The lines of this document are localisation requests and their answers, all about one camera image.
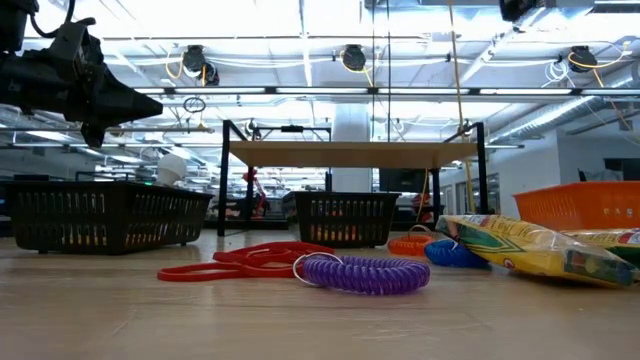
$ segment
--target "black plastic basket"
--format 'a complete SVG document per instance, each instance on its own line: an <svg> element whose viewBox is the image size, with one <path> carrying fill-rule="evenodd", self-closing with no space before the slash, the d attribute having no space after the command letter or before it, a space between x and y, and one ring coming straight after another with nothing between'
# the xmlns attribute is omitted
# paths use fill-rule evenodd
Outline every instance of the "black plastic basket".
<svg viewBox="0 0 640 360"><path fill-rule="evenodd" d="M290 229L304 242L332 248L387 243L400 194L294 192L283 199Z"/></svg>
<svg viewBox="0 0 640 360"><path fill-rule="evenodd" d="M3 183L19 247L117 255L197 240L212 195L129 182Z"/></svg>

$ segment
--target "yellow packaging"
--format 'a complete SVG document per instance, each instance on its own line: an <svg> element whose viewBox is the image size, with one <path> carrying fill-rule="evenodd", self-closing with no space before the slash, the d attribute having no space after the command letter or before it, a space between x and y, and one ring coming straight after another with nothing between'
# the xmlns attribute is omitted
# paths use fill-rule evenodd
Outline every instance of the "yellow packaging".
<svg viewBox="0 0 640 360"><path fill-rule="evenodd" d="M576 240L599 246L638 266L640 264L640 229L563 231Z"/></svg>
<svg viewBox="0 0 640 360"><path fill-rule="evenodd" d="M445 215L436 230L514 271L604 286L630 286L638 277L635 266L601 247L505 216Z"/></svg>

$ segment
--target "wooden shelf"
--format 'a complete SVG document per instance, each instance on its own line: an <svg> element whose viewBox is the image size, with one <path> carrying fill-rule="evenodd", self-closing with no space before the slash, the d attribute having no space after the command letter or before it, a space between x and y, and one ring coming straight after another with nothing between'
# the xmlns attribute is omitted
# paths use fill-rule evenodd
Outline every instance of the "wooden shelf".
<svg viewBox="0 0 640 360"><path fill-rule="evenodd" d="M476 144L232 141L250 166L432 169L476 154Z"/></svg>

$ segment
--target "white pillar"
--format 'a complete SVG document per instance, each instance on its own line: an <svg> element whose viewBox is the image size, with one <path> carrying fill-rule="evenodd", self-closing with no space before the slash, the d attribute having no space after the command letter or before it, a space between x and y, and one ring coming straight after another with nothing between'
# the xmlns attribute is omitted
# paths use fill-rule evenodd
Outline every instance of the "white pillar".
<svg viewBox="0 0 640 360"><path fill-rule="evenodd" d="M367 104L337 104L333 141L369 142L371 138ZM333 191L371 192L370 168L334 168Z"/></svg>

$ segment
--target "orange coiled keychain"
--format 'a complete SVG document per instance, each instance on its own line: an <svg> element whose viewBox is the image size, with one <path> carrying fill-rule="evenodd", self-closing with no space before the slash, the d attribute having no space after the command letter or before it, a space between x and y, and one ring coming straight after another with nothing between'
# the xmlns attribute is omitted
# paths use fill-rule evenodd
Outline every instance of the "orange coiled keychain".
<svg viewBox="0 0 640 360"><path fill-rule="evenodd" d="M414 229L422 229L428 234L414 235ZM389 252L395 255L424 256L424 248L434 241L431 230L424 225L413 225L407 235L389 240Z"/></svg>

